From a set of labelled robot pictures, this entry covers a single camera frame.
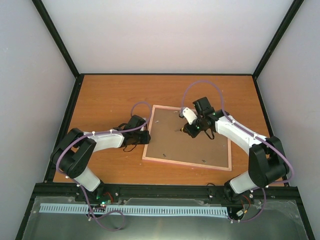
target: white wall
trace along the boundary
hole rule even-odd
[[[31,0],[0,7],[0,239],[14,239],[42,182],[74,83]]]
[[[320,239],[320,1],[304,1],[258,78],[275,135]]]
[[[254,72],[292,0],[44,0],[81,73]]]

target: wooden tabletop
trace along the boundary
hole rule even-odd
[[[251,76],[85,75],[69,129],[98,132],[117,127],[128,122],[132,106],[139,101],[180,107],[184,91],[198,80],[217,84],[226,111],[253,131],[268,136]],[[192,102],[202,97],[208,97],[216,110],[221,108],[218,92],[207,83],[193,86],[184,105],[192,107]],[[149,110],[139,105],[134,114],[148,117]],[[123,152],[122,148],[101,150],[92,155],[88,166],[104,183],[117,184],[223,185],[248,170],[248,156],[233,142],[232,171],[146,161],[142,160],[143,149],[138,145],[131,152]],[[68,180],[56,173],[54,182]]]

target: black corner post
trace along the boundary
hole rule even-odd
[[[44,5],[44,3],[41,0],[32,0],[35,8],[37,9],[37,11],[39,12],[45,26],[47,27],[47,29],[49,30],[53,40],[55,41],[57,47],[59,48],[64,60],[66,61],[66,64],[68,64],[73,76],[75,78],[79,77],[79,72],[74,64],[74,61],[71,59],[70,54],[68,53],[68,50],[64,44],[64,42],[62,41],[54,23],[52,22],[46,7]]]
[[[266,51],[264,52],[258,66],[256,67],[252,77],[254,80],[257,80],[259,75],[261,74],[262,70],[264,69],[265,65],[267,64],[269,58],[271,57],[272,53],[276,49],[278,43],[280,42],[282,36],[285,34],[287,28],[289,27],[291,21],[294,19],[296,13],[298,12],[301,4],[304,0],[293,0],[288,12],[284,16],[279,28],[275,32],[269,46],[267,47]]]

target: board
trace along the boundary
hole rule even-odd
[[[151,140],[144,146],[142,159],[231,171],[231,141],[217,133],[211,140],[204,132],[191,138],[180,131],[186,119],[179,112],[179,107],[153,105],[148,126]]]

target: wooden frame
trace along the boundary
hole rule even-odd
[[[149,125],[148,125],[148,130],[149,130],[150,134],[151,134],[152,125],[153,125],[153,122],[154,122],[154,112],[155,112],[156,109],[167,109],[167,110],[173,110],[173,111],[180,111],[180,107],[153,105],[152,114],[151,114],[150,122],[149,122]],[[228,158],[227,161],[228,161],[228,167],[212,166],[212,165],[204,165],[204,164],[198,164],[198,163],[183,162],[183,161],[177,161],[177,160],[171,160],[171,159],[148,157],[147,156],[147,150],[148,150],[148,144],[146,144],[144,146],[143,154],[142,154],[142,160],[162,162],[162,163],[170,163],[170,164],[178,164],[178,165],[197,167],[197,168],[232,171],[231,140],[230,139],[227,139],[227,158]]]

